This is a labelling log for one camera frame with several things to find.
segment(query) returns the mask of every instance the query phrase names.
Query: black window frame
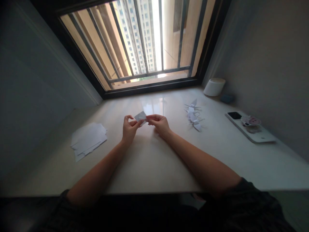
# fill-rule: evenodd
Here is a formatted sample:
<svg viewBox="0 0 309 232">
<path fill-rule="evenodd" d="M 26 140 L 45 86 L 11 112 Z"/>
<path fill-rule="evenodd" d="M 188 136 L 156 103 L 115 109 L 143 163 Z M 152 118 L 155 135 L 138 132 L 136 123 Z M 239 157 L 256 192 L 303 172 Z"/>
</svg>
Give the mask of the black window frame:
<svg viewBox="0 0 309 232">
<path fill-rule="evenodd" d="M 194 77 L 183 78 L 179 80 L 163 81 L 159 83 L 140 85 L 135 87 L 123 88 L 119 90 L 105 91 L 96 75 L 89 66 L 84 55 L 80 51 L 65 25 L 60 19 L 60 16 L 111 2 L 110 0 L 31 0 L 31 3 L 37 9 L 42 18 L 46 21 L 60 42 L 72 56 L 74 61 L 83 71 L 90 83 L 103 99 L 124 97 L 136 94 L 144 94 L 150 92 L 185 88 L 201 85 L 210 63 L 215 45 L 217 43 L 220 31 L 226 18 L 231 0 L 216 0 L 212 11 L 210 23 L 208 26 L 206 39 L 203 44 L 203 49 L 197 72 Z"/>
</svg>

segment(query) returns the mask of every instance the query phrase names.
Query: forearm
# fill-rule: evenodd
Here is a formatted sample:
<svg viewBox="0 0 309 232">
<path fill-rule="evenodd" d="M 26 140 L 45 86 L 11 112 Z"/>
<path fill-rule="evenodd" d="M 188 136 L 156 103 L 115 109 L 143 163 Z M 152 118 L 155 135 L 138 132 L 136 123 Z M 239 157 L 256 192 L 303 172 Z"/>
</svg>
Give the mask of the forearm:
<svg viewBox="0 0 309 232">
<path fill-rule="evenodd" d="M 68 192 L 68 200 L 78 206 L 94 204 L 107 186 L 129 145 L 121 141 L 110 153 L 84 175 Z"/>
<path fill-rule="evenodd" d="M 214 197 L 236 186 L 241 178 L 228 166 L 171 132 L 166 142 L 176 151 L 188 168 Z"/>
</svg>

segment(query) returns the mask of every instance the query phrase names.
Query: person's right hand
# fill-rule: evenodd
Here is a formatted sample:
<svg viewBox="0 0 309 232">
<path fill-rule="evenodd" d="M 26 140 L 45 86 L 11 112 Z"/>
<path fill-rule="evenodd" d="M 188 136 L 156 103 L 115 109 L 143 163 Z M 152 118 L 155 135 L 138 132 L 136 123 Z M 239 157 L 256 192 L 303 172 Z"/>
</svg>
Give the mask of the person's right hand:
<svg viewBox="0 0 309 232">
<path fill-rule="evenodd" d="M 168 136 L 172 133 L 172 130 L 168 126 L 168 122 L 166 117 L 159 114 L 152 114 L 146 116 L 146 122 L 148 125 L 154 125 L 160 136 L 163 139 L 167 139 Z"/>
</svg>

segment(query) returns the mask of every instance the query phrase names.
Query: white desk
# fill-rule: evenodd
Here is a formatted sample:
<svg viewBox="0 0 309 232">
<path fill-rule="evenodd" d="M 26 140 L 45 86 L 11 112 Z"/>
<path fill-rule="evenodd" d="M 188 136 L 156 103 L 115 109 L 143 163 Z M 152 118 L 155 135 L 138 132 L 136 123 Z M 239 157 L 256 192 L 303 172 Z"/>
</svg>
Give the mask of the white desk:
<svg viewBox="0 0 309 232">
<path fill-rule="evenodd" d="M 187 125 L 184 103 L 195 98 L 201 106 L 202 132 Z M 71 188 L 121 140 L 123 117 L 161 114 L 170 128 L 235 170 L 261 190 L 309 189 L 309 165 L 282 142 L 253 144 L 224 115 L 229 105 L 206 97 L 201 88 L 188 88 L 104 101 L 100 106 L 74 110 L 1 182 L 1 195 L 50 196 Z M 108 140 L 75 162 L 71 134 L 91 122 L 108 129 Z M 113 175 L 108 194 L 201 191 L 174 151 L 143 125 Z"/>
</svg>

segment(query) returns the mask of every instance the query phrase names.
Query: cylindrical container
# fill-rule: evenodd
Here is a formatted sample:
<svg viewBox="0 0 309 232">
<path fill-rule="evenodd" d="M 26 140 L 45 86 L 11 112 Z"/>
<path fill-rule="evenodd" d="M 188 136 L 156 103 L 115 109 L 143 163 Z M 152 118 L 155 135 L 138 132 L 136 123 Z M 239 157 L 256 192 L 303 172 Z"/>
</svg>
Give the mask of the cylindrical container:
<svg viewBox="0 0 309 232">
<path fill-rule="evenodd" d="M 224 79 L 212 78 L 208 81 L 203 93 L 211 97 L 218 96 L 221 93 L 224 84 Z"/>
</svg>

